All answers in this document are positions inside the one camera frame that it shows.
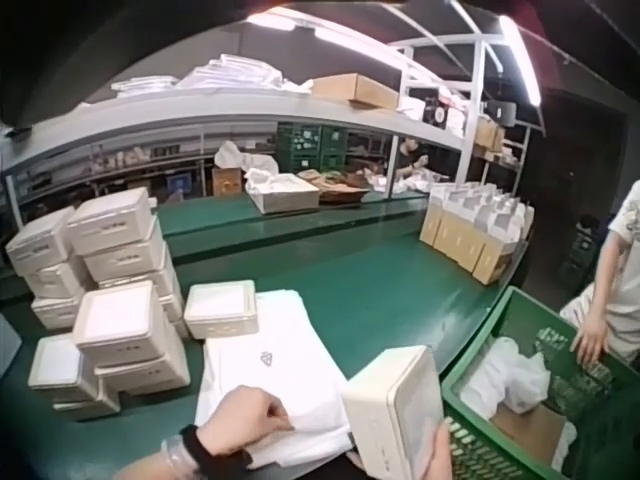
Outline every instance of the white plastic box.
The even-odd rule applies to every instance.
[[[84,261],[93,279],[102,282],[157,270],[164,259],[164,248],[160,222],[154,215],[143,241],[85,256]]]
[[[135,275],[132,277],[117,278],[115,280],[104,280],[100,282],[100,288],[110,288],[119,285],[127,285],[129,283],[141,282],[143,280],[151,280],[156,286],[156,289],[158,290],[158,296],[160,298],[171,295],[175,288],[175,282],[177,281],[176,272],[173,268],[171,253],[169,252],[167,243],[163,242],[162,245],[163,260],[158,270],[142,273],[140,275]]]
[[[120,412],[118,392],[99,380],[98,398],[88,402],[57,402],[53,404],[56,412],[61,412],[71,420],[82,421],[106,417]]]
[[[196,339],[257,333],[253,280],[192,286],[184,321]]]
[[[84,202],[69,219],[74,250],[90,255],[144,240],[152,223],[145,187],[113,193]]]
[[[182,341],[166,324],[167,351],[160,358],[146,362],[97,368],[96,374],[118,391],[131,395],[172,390],[189,385],[191,377]]]
[[[67,259],[71,250],[67,221],[74,212],[73,207],[67,207],[29,222],[7,243],[7,255],[19,276]]]
[[[76,348],[70,333],[40,339],[28,384],[54,402],[93,401],[99,394],[93,365]]]
[[[96,367],[143,362],[166,351],[164,312],[150,280],[84,296],[73,339]]]
[[[31,303],[36,314],[47,330],[72,328],[84,297],[84,289],[78,290],[69,298],[37,298]]]
[[[39,298],[70,298],[92,283],[82,258],[73,252],[66,262],[25,275],[24,281]]]
[[[444,419],[438,373],[426,347],[385,350],[349,381],[342,401],[367,475],[422,478]]]

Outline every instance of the worker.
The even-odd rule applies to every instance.
[[[609,224],[595,281],[560,311],[578,328],[572,351],[593,365],[603,351],[631,363],[640,352],[640,181]]]
[[[241,478],[249,463],[243,448],[271,433],[291,430],[280,400],[260,388],[238,387],[220,402],[200,428],[186,427],[162,442],[160,452],[125,467],[116,480]],[[452,480],[446,424],[438,431],[435,454],[424,480]]]

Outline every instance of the black wristband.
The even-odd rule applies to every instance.
[[[240,478],[248,465],[251,464],[251,455],[240,450],[232,455],[213,456],[200,443],[196,435],[198,427],[187,425],[180,430],[182,443],[189,455],[198,464],[200,473],[207,478],[236,479]]]

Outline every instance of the green plastic crate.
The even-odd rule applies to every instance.
[[[565,478],[532,459],[460,400],[464,381],[479,364],[490,337],[513,338],[526,356],[542,352],[551,372],[545,404],[576,425],[584,412],[613,392],[640,385],[638,374],[610,355],[589,370],[579,367],[569,350],[575,332],[556,312],[514,287],[507,289],[442,384],[456,480]]]

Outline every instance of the white shelf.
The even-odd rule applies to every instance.
[[[263,89],[175,90],[100,102],[34,125],[8,145],[5,171],[70,148],[150,128],[225,121],[290,120],[414,137],[461,150],[462,138],[395,112],[352,108],[308,94]]]

